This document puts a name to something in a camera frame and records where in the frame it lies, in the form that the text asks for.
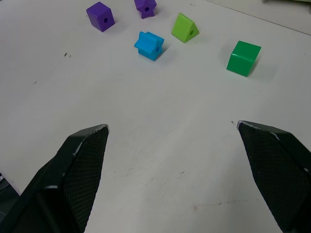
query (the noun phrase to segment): purple star-shaped block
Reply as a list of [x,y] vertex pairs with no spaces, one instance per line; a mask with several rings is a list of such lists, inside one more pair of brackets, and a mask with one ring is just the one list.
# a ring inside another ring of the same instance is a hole
[[156,7],[155,0],[134,0],[136,9],[141,12],[141,18],[155,16],[154,9]]

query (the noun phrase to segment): toy block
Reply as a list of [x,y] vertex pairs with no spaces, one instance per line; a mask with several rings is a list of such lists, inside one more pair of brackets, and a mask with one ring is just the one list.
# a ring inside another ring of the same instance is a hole
[[247,77],[255,63],[261,47],[239,41],[231,53],[227,70]]
[[91,24],[99,31],[104,32],[115,24],[111,9],[100,1],[86,10]]
[[140,11],[141,18],[155,16],[154,9],[156,7],[155,0],[134,0],[136,9]]
[[195,23],[182,13],[179,13],[172,30],[172,35],[186,43],[198,34],[199,30]]
[[164,39],[155,34],[140,32],[134,47],[138,49],[140,55],[155,61],[163,51],[163,43]]

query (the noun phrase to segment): lime green triangular prism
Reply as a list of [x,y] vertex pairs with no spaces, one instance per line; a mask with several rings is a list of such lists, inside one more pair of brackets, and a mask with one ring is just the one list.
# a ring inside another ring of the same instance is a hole
[[198,34],[199,30],[195,23],[182,13],[179,13],[172,30],[172,35],[186,43]]

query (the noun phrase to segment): green cube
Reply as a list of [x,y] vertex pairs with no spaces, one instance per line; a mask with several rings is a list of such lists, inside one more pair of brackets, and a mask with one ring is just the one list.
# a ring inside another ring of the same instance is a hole
[[239,41],[231,53],[227,70],[247,77],[255,63],[260,49],[260,46]]
[[172,30],[172,35],[186,43],[198,34],[199,30],[195,23],[187,16],[179,13]]

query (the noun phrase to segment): purple cube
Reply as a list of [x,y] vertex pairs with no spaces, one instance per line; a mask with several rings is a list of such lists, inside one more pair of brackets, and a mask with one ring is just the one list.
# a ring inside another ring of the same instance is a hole
[[134,0],[134,2],[136,9],[141,13],[141,18],[155,16],[154,9],[156,7],[156,0]]
[[91,24],[101,32],[106,31],[115,24],[111,9],[100,1],[89,7],[86,13]]

